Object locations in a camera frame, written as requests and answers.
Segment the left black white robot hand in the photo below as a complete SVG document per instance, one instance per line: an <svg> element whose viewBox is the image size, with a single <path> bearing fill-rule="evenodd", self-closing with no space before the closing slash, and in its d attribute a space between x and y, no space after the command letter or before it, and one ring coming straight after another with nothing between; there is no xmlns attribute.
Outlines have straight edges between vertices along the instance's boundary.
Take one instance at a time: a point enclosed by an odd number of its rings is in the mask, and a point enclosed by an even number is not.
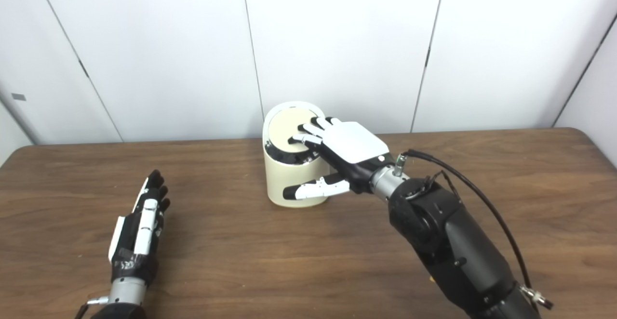
<svg viewBox="0 0 617 319"><path fill-rule="evenodd" d="M137 278L147 286L159 270L157 249L164 229L164 214L170 207L168 188L159 170L145 179L133 209L119 216L108 251L111 281Z"/></svg>

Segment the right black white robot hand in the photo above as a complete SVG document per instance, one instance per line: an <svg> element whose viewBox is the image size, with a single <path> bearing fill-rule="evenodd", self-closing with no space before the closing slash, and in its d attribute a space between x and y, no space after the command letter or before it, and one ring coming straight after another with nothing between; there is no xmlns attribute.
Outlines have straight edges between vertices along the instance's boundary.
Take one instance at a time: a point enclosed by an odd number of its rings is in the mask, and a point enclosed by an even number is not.
<svg viewBox="0 0 617 319"><path fill-rule="evenodd" d="M282 196L286 200L328 198L349 191L374 194L375 174L382 168L394 165L386 143L357 122L313 117L297 129L299 133L289 137L288 143L303 144L324 159L335 172L285 187Z"/></svg>

